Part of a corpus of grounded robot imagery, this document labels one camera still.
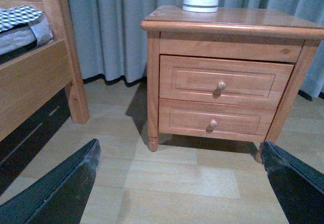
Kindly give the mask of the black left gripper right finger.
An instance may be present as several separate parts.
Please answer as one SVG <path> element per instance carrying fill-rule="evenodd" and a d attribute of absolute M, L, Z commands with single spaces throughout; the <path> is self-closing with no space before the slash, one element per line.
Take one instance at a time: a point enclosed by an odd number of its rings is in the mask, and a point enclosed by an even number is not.
<path fill-rule="evenodd" d="M 261 159 L 289 223 L 323 223 L 323 173 L 270 141 Z"/>

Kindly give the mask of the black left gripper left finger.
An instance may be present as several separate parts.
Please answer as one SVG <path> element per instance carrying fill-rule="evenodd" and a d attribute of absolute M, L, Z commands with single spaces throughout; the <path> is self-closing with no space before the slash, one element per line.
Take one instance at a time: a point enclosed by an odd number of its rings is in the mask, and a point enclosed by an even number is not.
<path fill-rule="evenodd" d="M 31 186 L 1 205 L 1 223 L 80 223 L 100 161 L 92 139 Z"/>

